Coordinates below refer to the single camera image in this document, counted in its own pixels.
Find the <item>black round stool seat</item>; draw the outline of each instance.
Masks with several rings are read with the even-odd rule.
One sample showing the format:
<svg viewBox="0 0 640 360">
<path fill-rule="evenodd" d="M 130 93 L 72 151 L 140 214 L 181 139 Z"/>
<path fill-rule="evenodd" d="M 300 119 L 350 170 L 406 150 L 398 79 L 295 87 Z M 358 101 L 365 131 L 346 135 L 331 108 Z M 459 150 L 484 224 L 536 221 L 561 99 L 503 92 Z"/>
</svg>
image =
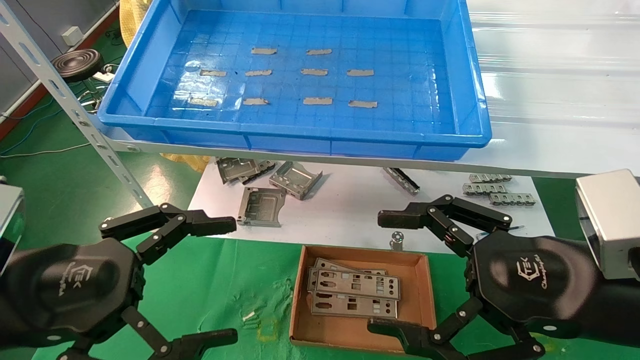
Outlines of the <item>black round stool seat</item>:
<svg viewBox="0 0 640 360">
<path fill-rule="evenodd" d="M 93 49 L 69 51 L 51 60 L 51 63 L 67 83 L 90 79 L 104 66 L 102 55 Z"/>
</svg>

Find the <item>green mat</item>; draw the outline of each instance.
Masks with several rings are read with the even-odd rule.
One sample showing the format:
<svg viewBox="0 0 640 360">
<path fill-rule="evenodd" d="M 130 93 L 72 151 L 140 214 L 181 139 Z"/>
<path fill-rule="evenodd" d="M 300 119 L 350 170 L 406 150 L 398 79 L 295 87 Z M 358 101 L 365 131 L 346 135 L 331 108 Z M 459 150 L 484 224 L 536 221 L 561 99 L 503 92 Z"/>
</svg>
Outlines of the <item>green mat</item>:
<svg viewBox="0 0 640 360">
<path fill-rule="evenodd" d="M 137 245 L 145 236 L 127 241 Z M 291 300 L 301 245 L 244 240 L 187 238 L 147 267 L 147 285 L 140 311 L 168 339 L 184 334 L 233 327 L 235 345 L 209 350 L 204 359 L 389 359 L 383 354 L 329 348 L 296 347 L 289 343 Z M 464 260 L 430 254 L 436 314 L 442 321 L 468 295 Z M 539 336 L 544 359 L 638 359 L 640 350 L 588 340 Z M 478 318 L 454 339 L 464 353 L 510 344 L 510 339 Z M 34 360 L 55 360 L 69 344 L 43 348 Z M 146 360 L 151 349 L 129 327 L 94 346 L 90 355 L 103 360 Z"/>
</svg>

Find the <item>grid pattern on tray bottom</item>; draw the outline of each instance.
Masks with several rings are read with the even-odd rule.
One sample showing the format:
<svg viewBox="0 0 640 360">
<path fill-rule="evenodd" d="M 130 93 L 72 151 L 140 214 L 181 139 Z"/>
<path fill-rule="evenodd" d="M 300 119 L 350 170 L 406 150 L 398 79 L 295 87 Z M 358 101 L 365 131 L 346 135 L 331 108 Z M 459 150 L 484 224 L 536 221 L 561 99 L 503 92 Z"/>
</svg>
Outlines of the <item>grid pattern on tray bottom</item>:
<svg viewBox="0 0 640 360">
<path fill-rule="evenodd" d="M 273 48 L 272 55 L 252 48 Z M 330 54 L 307 55 L 309 49 Z M 269 76 L 246 71 L 272 70 Z M 325 76 L 301 69 L 327 69 Z M 347 76 L 372 69 L 373 76 Z M 201 70 L 226 72 L 201 76 Z M 191 11 L 147 110 L 149 117 L 337 129 L 452 133 L 438 20 Z M 268 105 L 243 105 L 244 98 Z M 331 97 L 331 105 L 305 105 Z M 354 108 L 349 101 L 376 101 Z"/>
</svg>

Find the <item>cardboard box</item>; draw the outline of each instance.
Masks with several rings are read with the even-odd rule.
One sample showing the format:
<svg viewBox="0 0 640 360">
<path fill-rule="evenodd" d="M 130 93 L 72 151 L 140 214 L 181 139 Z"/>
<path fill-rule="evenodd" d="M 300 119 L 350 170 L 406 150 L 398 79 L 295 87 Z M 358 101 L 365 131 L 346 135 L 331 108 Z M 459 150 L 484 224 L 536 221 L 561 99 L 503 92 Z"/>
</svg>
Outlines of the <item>cardboard box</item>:
<svg viewBox="0 0 640 360">
<path fill-rule="evenodd" d="M 303 246 L 293 294 L 289 339 L 294 345 L 350 348 L 403 354 L 400 342 L 391 336 L 372 334 L 366 318 L 311 315 L 307 292 L 307 269 L 316 258 L 333 260 L 352 268 L 384 268 L 400 277 L 398 320 L 436 327 L 429 261 L 423 254 L 348 247 Z"/>
</svg>

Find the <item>blue plastic tray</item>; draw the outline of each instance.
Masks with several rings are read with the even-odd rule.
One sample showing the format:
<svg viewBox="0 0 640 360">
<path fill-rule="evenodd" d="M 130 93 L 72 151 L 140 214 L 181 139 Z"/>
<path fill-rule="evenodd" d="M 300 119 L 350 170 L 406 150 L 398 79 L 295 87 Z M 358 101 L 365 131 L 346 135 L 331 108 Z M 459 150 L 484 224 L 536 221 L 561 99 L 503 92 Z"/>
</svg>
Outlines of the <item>blue plastic tray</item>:
<svg viewBox="0 0 640 360">
<path fill-rule="evenodd" d="M 137 140 L 340 156 L 450 161 L 491 138 L 462 0 L 155 0 L 98 115 Z"/>
</svg>

